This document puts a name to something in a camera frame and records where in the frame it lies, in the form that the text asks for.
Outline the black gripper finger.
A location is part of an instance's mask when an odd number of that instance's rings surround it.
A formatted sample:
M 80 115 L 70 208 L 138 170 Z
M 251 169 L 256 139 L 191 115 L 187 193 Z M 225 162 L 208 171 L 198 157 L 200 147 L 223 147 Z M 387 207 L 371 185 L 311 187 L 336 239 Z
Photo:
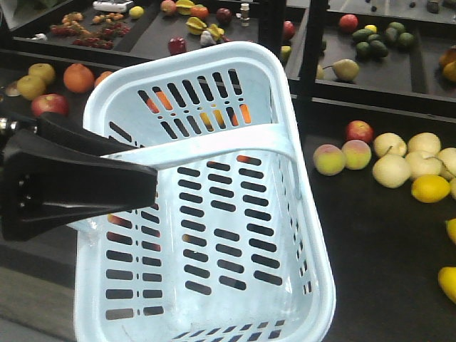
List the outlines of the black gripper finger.
M 3 238 L 27 241 L 81 219 L 153 205 L 157 170 L 107 156 L 18 131 L 4 148 Z
M 45 112 L 36 122 L 38 136 L 89 155 L 103 156 L 135 149 L 134 146 L 92 133 L 58 113 Z

